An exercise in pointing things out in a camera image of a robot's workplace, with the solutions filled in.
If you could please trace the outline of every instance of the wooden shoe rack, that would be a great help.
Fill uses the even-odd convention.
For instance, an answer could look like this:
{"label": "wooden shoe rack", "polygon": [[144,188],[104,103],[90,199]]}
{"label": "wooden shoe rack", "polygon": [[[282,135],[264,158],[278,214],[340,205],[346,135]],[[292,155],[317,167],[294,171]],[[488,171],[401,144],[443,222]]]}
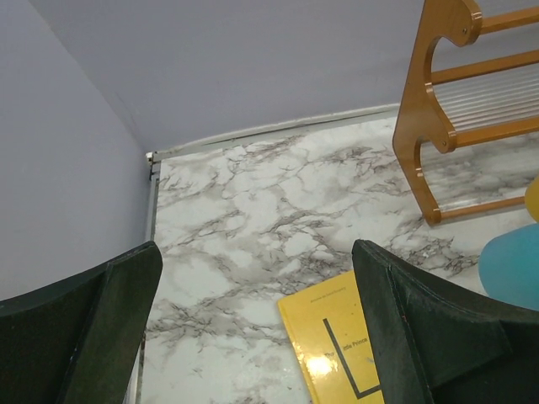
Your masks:
{"label": "wooden shoe rack", "polygon": [[[457,46],[471,45],[480,35],[535,23],[539,0],[535,7],[491,17],[483,15],[473,0],[424,0],[393,149],[429,224],[519,205],[524,196],[441,210],[421,167],[422,143],[430,141],[438,152],[448,153],[539,130],[539,38],[537,50],[432,72],[438,41],[447,38]],[[451,88],[462,80],[474,83],[461,85],[458,91]]]}

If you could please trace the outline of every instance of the yellow book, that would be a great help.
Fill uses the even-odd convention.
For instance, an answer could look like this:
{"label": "yellow book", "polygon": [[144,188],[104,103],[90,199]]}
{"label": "yellow book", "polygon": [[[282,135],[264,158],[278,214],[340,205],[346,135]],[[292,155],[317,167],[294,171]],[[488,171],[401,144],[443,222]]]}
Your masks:
{"label": "yellow book", "polygon": [[354,271],[277,304],[314,404],[384,402]]}

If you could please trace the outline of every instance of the metal edge strip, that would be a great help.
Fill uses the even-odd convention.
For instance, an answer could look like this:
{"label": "metal edge strip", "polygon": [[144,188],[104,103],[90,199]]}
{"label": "metal edge strip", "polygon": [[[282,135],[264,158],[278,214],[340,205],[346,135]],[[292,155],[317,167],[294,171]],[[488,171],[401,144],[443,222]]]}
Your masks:
{"label": "metal edge strip", "polygon": [[[150,170],[150,192],[148,195],[148,210],[146,218],[146,230],[144,233],[145,241],[153,240],[155,235],[155,220],[157,214],[157,197],[159,187],[159,176],[161,173],[161,163],[154,162],[152,156],[147,156],[151,164]],[[146,342],[146,333],[142,336],[141,346],[136,353],[135,365],[125,392],[123,404],[139,404],[141,402],[142,372],[144,370],[144,347]]]}

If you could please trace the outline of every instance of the floor trim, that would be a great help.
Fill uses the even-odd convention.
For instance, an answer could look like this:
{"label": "floor trim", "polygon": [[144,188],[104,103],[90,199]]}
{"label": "floor trim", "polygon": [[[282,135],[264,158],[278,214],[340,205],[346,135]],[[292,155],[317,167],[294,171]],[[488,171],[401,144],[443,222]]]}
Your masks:
{"label": "floor trim", "polygon": [[190,154],[198,152],[204,146],[215,145],[224,141],[237,140],[247,138],[251,136],[259,136],[263,134],[269,134],[281,130],[303,128],[309,125],[319,125],[329,122],[339,122],[341,120],[350,120],[353,118],[364,117],[367,115],[382,114],[387,112],[397,112],[399,104],[386,104],[377,107],[353,109],[351,111],[338,112],[335,114],[324,114],[318,116],[312,116],[308,118],[302,118],[299,120],[288,120],[279,124],[263,125],[254,128],[248,128],[244,130],[236,130],[234,132],[228,132],[217,136],[207,137],[199,141],[192,141],[182,146],[176,146],[168,150],[163,151],[151,151],[147,153],[147,158],[151,162],[161,162],[167,158],[182,156],[184,154]]}

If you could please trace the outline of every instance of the yellow ball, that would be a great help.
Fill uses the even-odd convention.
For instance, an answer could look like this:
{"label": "yellow ball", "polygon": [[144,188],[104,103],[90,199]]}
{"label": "yellow ball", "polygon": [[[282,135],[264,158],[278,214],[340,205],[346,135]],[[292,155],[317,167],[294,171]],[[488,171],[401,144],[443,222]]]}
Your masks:
{"label": "yellow ball", "polygon": [[524,203],[526,209],[530,212],[531,217],[539,222],[539,177],[533,180],[533,183],[526,190],[524,195]]}

